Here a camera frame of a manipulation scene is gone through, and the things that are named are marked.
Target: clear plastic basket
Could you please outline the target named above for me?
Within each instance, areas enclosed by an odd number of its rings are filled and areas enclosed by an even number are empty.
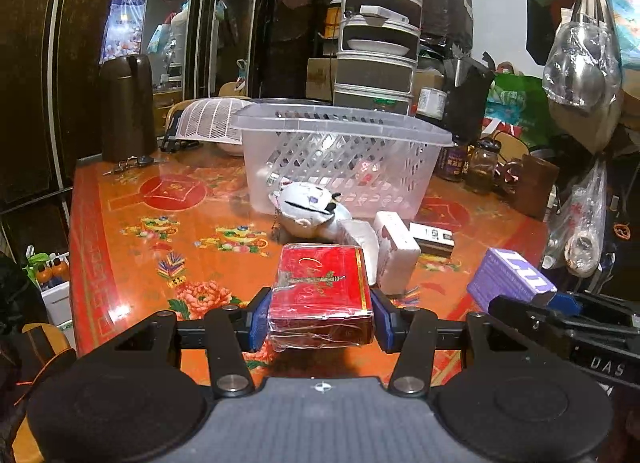
[[[311,182],[341,193],[353,217],[379,210],[412,219],[451,134],[380,111],[302,104],[252,104],[231,118],[242,130],[252,207],[274,214],[270,192]]]

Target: red box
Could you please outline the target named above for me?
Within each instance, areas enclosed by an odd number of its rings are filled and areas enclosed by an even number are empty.
[[[276,349],[369,344],[373,311],[362,250],[286,245],[273,286],[269,326]]]

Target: white plate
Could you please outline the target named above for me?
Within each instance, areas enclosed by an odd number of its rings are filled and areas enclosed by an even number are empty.
[[[404,56],[409,51],[406,46],[383,40],[350,39],[347,41],[352,50],[359,52],[386,53],[388,55]]]

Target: table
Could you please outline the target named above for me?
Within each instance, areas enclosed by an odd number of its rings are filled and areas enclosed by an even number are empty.
[[[242,305],[273,283],[281,245],[273,216],[252,211],[242,158],[206,144],[158,156],[145,169],[104,176],[102,162],[79,166],[70,230],[71,301],[80,355],[161,309],[201,318],[229,302]],[[433,177],[416,222],[454,232],[450,259],[422,255],[409,292],[397,305],[420,305],[440,318],[463,319],[475,305],[466,285],[488,247],[540,259],[546,225],[512,210],[495,195],[477,196]],[[267,342],[246,353],[256,383],[265,375],[376,375],[385,383],[397,355],[375,342],[364,347],[274,352]],[[182,370],[208,383],[202,350],[182,353]],[[434,384],[460,370],[458,351],[438,351]]]

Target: orange bottle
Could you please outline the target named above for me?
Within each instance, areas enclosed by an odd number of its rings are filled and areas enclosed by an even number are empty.
[[[36,272],[36,280],[42,288],[48,288],[53,272],[47,265],[38,265],[38,271]]]
[[[69,276],[69,265],[66,264],[64,259],[60,259],[56,257],[53,260],[53,266],[51,267],[51,271],[53,272],[53,277],[58,277],[64,283],[70,279]]]

